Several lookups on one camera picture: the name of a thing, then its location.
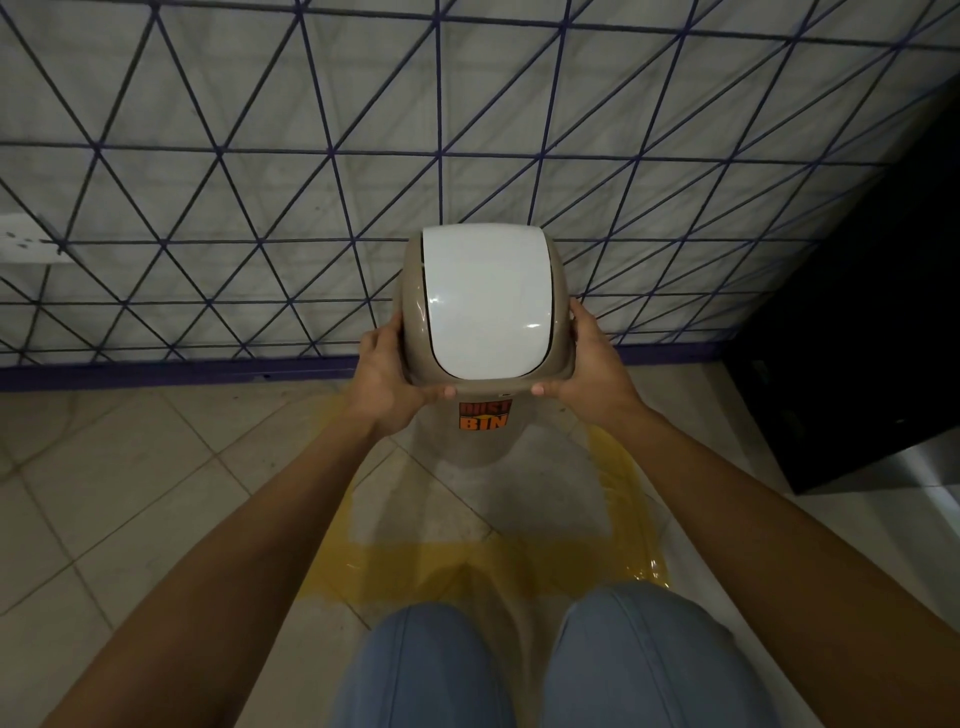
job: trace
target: wall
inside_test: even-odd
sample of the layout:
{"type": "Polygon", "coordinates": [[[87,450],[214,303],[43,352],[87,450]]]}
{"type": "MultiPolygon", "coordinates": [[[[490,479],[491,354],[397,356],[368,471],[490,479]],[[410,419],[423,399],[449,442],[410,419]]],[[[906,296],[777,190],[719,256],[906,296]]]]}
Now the wall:
{"type": "Polygon", "coordinates": [[[619,344],[737,325],[960,70],[946,0],[0,0],[0,366],[352,353],[403,241],[543,226],[619,344]]]}

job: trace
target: hand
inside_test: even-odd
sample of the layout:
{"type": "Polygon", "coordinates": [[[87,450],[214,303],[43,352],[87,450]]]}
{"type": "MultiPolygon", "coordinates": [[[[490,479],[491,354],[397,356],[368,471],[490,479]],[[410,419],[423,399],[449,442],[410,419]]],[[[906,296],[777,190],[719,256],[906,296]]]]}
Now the hand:
{"type": "Polygon", "coordinates": [[[400,364],[402,319],[398,312],[386,326],[367,331],[360,339],[360,361],[347,389],[344,415],[372,427],[379,440],[400,432],[425,404],[449,400],[457,390],[449,385],[415,387],[400,364]]]}
{"type": "Polygon", "coordinates": [[[597,320],[577,299],[570,299],[577,360],[573,376],[531,387],[537,397],[553,397],[584,422],[610,430],[632,411],[652,412],[636,393],[616,350],[597,320]]]}

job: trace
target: left hand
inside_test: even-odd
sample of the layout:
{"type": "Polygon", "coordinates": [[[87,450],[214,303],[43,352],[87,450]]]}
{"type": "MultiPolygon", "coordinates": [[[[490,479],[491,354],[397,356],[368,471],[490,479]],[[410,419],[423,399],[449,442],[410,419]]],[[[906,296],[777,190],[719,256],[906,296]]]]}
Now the left hand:
{"type": "Polygon", "coordinates": [[[425,404],[450,400],[457,394],[449,384],[417,387],[403,376],[400,363],[400,313],[386,326],[367,331],[360,339],[360,362],[347,389],[345,416],[371,425],[381,439],[400,432],[425,404]]]}

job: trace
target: right hand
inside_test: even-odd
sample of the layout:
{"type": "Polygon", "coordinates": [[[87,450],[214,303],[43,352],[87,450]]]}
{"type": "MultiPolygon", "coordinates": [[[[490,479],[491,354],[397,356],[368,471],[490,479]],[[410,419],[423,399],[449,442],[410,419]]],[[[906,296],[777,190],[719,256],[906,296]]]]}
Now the right hand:
{"type": "Polygon", "coordinates": [[[649,410],[636,393],[619,355],[597,320],[575,298],[570,299],[577,359],[570,379],[537,382],[536,397],[560,400],[586,423],[610,430],[625,415],[649,410]]]}

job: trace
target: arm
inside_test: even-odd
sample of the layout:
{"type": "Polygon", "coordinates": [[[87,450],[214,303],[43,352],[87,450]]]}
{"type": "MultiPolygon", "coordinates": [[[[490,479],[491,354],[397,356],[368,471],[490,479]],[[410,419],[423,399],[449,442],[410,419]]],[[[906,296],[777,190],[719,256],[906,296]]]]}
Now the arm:
{"type": "Polygon", "coordinates": [[[799,507],[640,400],[577,302],[573,378],[533,387],[615,437],[826,725],[954,724],[960,635],[799,507]]]}
{"type": "Polygon", "coordinates": [[[233,724],[372,445],[454,394],[404,381],[399,331],[364,335],[344,411],[144,598],[46,728],[233,724]]]}

